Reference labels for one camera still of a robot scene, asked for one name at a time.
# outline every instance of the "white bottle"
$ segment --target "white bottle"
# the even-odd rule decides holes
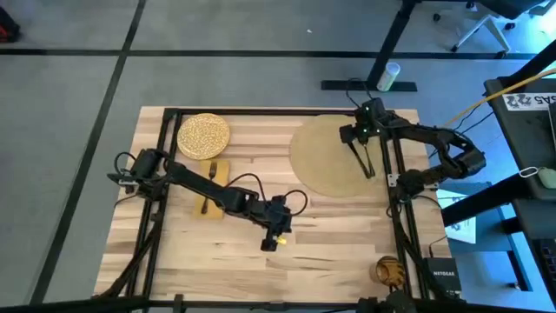
[[[389,91],[392,83],[398,74],[400,74],[400,69],[401,67],[397,63],[387,63],[379,83],[376,84],[376,89],[380,91]]]

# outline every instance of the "yellow cable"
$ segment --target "yellow cable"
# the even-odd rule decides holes
[[[480,106],[481,104],[483,104],[483,103],[485,103],[485,102],[488,102],[488,101],[493,100],[495,97],[500,97],[500,96],[504,95],[504,94],[507,93],[507,92],[510,92],[510,91],[512,91],[512,90],[515,90],[515,89],[517,89],[517,88],[523,86],[524,84],[528,84],[528,83],[530,83],[530,82],[534,82],[534,81],[536,81],[536,80],[539,79],[539,78],[542,78],[542,77],[545,77],[545,76],[548,76],[548,75],[552,75],[552,74],[554,74],[554,73],[556,73],[556,69],[546,70],[546,71],[544,71],[544,72],[542,72],[542,73],[540,73],[540,74],[538,74],[538,75],[536,75],[536,76],[529,77],[529,78],[527,78],[527,79],[525,79],[525,80],[522,80],[521,82],[516,83],[516,84],[514,84],[514,85],[512,85],[512,86],[510,86],[510,87],[508,87],[508,88],[506,88],[506,89],[504,89],[504,90],[498,91],[497,93],[494,93],[494,94],[492,94],[492,95],[490,95],[490,96],[488,96],[488,97],[486,97],[486,98],[483,98],[482,100],[480,100],[480,101],[477,102],[476,104],[474,104],[474,105],[470,106],[469,108],[465,109],[463,112],[461,112],[460,114],[458,114],[456,117],[452,118],[449,122],[445,123],[445,124],[444,124],[444,127],[447,127],[449,124],[451,124],[451,123],[453,123],[453,122],[459,120],[460,118],[462,118],[462,117],[463,117],[467,112],[469,112],[470,110],[475,109],[476,107]]]

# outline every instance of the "fork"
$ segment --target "fork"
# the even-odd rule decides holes
[[[218,163],[215,161],[210,161],[210,170],[208,171],[208,179],[210,179],[211,181],[215,179],[216,170],[218,170]],[[209,210],[208,200],[209,199],[205,197],[205,201],[203,201],[201,207],[201,214],[207,214],[207,211]]]

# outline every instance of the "black box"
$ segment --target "black box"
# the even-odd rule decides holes
[[[425,258],[425,263],[438,283],[446,289],[448,295],[460,298],[460,276],[455,259],[449,257],[427,257]]]

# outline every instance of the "small brown object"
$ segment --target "small brown object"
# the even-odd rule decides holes
[[[399,288],[406,281],[406,271],[393,256],[381,257],[374,270],[379,281],[388,287]]]
[[[216,157],[229,142],[229,126],[214,114],[202,113],[188,118],[177,133],[180,151],[194,160]]]

